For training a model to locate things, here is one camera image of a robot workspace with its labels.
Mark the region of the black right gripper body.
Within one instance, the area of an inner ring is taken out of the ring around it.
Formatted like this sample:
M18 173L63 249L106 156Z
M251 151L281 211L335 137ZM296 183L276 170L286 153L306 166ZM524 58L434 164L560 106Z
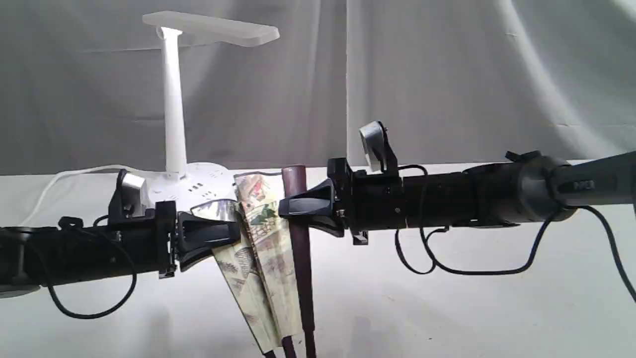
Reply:
M473 184L465 173L370 175L334 158L327 176L336 217L350 229L355 245L367 245L370 231L461 226L473 219Z

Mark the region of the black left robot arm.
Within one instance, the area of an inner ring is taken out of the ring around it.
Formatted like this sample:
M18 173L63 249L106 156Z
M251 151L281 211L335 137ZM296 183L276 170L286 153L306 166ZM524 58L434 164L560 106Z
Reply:
M3 227L1 285L14 293L134 273L170 278L239 238L235 218L196 217L177 211L173 201L104 226L84 227L80 218L62 217L57 227Z

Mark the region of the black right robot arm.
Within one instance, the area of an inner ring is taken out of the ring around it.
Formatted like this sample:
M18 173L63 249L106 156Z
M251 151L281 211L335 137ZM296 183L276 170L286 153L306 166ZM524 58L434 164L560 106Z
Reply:
M579 165L540 152L507 153L507 162L462 172L400 177L353 171L345 158L329 159L327 178L282 199L289 222L335 237L350 230L355 245L368 233L419 227L515 227L569 218L575 207L635 203L635 153Z

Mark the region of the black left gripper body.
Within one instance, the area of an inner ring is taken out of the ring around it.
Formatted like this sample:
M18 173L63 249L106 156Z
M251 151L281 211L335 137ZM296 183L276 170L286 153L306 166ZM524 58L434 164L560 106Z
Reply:
M112 201L94 226L121 245L138 273L156 271L162 279L175 276L176 220L175 201L161 201L154 208Z

